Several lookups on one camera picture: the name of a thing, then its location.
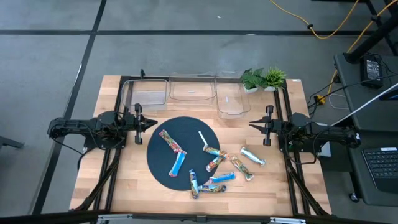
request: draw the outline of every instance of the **concrete floor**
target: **concrete floor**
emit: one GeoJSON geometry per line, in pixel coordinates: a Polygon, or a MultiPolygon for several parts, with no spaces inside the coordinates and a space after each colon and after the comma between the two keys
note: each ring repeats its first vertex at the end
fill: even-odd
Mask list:
{"type": "MultiPolygon", "coordinates": [[[[316,30],[333,30],[352,6],[311,0],[277,2],[314,23],[316,30]]],[[[379,11],[382,4],[374,4],[379,11]]],[[[2,0],[0,29],[91,30],[99,5],[99,0],[2,0]]],[[[343,30],[362,30],[369,18],[367,7],[360,4],[343,30]]],[[[99,29],[306,30],[306,26],[269,1],[113,0],[106,4],[99,29]]],[[[333,55],[346,51],[354,40],[318,40],[312,36],[97,36],[72,118],[92,116],[103,75],[133,75],[141,68],[148,74],[168,74],[277,66],[289,78],[301,78],[308,97],[330,81],[333,55]]],[[[52,145],[46,135],[48,123],[65,109],[87,41],[87,35],[0,35],[0,135],[25,142],[23,150],[4,147],[0,151],[2,217],[29,212],[52,145]]],[[[372,51],[390,55],[384,41],[372,51]]],[[[333,103],[344,106],[345,100],[336,97],[333,103]]],[[[330,124],[347,112],[327,104],[317,110],[314,120],[330,124]]],[[[65,144],[81,149],[83,138],[68,136],[65,144]]],[[[44,213],[68,210],[77,159],[76,153],[63,148],[44,213]]],[[[353,190],[347,174],[324,175],[333,214],[396,222],[397,208],[352,203],[347,197],[353,190]]]]}

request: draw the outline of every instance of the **black circular mat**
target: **black circular mat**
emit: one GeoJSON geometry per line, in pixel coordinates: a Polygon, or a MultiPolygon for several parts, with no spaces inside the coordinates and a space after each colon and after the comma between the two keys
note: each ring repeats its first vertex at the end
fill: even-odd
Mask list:
{"type": "Polygon", "coordinates": [[[154,131],[148,144],[147,161],[150,172],[162,185],[173,190],[190,190],[190,169],[195,171],[198,185],[203,185],[216,172],[217,167],[211,172],[206,170],[207,164],[216,156],[203,151],[204,143],[199,131],[201,131],[209,146],[216,149],[220,148],[214,131],[196,118],[173,118],[165,121],[154,131]],[[163,129],[187,152],[176,177],[169,176],[169,172],[177,158],[177,153],[174,153],[166,141],[159,136],[163,129]]]}

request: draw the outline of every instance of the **wooden table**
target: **wooden table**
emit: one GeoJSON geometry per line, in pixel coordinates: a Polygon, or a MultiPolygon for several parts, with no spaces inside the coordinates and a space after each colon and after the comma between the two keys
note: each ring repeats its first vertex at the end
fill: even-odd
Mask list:
{"type": "MultiPolygon", "coordinates": [[[[99,90],[94,116],[114,109],[121,76],[105,75],[99,90]]],[[[308,115],[307,105],[300,80],[287,80],[292,112],[308,115]]],[[[282,94],[281,104],[284,110],[282,94]]],[[[143,145],[134,144],[134,133],[130,132],[126,147],[122,150],[117,180],[112,201],[112,212],[126,213],[183,213],[212,215],[279,215],[291,216],[289,188],[283,155],[279,151],[276,135],[272,133],[272,146],[262,145],[264,135],[249,127],[248,122],[261,119],[267,105],[275,105],[274,94],[257,91],[248,95],[251,110],[241,119],[221,119],[217,113],[217,100],[207,106],[177,106],[173,100],[167,100],[166,110],[146,111],[143,115],[157,120],[159,124],[178,116],[192,116],[209,125],[216,133],[221,150],[230,156],[237,155],[254,174],[250,182],[230,163],[220,164],[215,175],[235,171],[236,180],[226,182],[227,191],[220,194],[200,194],[192,199],[190,191],[176,191],[164,187],[152,176],[146,161],[148,141],[157,125],[143,133],[143,145]],[[246,146],[260,158],[267,160],[264,167],[251,162],[239,151],[246,146]]],[[[95,149],[87,154],[80,166],[70,208],[81,204],[93,190],[100,175],[104,151],[95,149]]],[[[301,153],[302,162],[312,161],[311,153],[301,153]]],[[[318,203],[327,212],[331,212],[323,180],[320,163],[303,166],[305,183],[318,203]]],[[[104,208],[107,186],[101,200],[104,208]]],[[[299,210],[302,212],[300,191],[296,186],[299,210]]]]}

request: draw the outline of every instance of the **clear plastic bin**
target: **clear plastic bin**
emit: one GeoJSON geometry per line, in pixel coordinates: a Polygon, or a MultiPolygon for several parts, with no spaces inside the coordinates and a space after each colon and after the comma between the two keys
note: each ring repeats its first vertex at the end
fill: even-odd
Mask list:
{"type": "Polygon", "coordinates": [[[240,82],[243,72],[221,72],[217,76],[216,94],[218,116],[222,119],[242,118],[251,106],[240,82]]]}
{"type": "Polygon", "coordinates": [[[133,106],[136,103],[145,106],[161,106],[167,100],[167,81],[160,79],[128,80],[122,87],[122,103],[133,106]]]}
{"type": "Polygon", "coordinates": [[[216,96],[216,73],[172,74],[169,77],[169,103],[177,106],[210,105],[216,96]]]}

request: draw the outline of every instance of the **small green plant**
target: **small green plant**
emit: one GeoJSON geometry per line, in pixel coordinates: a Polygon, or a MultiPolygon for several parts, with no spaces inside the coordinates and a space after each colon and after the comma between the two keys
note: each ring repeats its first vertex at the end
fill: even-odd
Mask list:
{"type": "Polygon", "coordinates": [[[264,68],[259,68],[253,71],[251,68],[244,71],[241,81],[244,87],[248,90],[253,89],[263,82],[262,71],[264,68]]]}
{"type": "Polygon", "coordinates": [[[270,86],[274,88],[281,88],[285,77],[286,74],[284,71],[279,70],[278,68],[270,67],[264,79],[262,80],[261,87],[267,88],[270,86]]]}

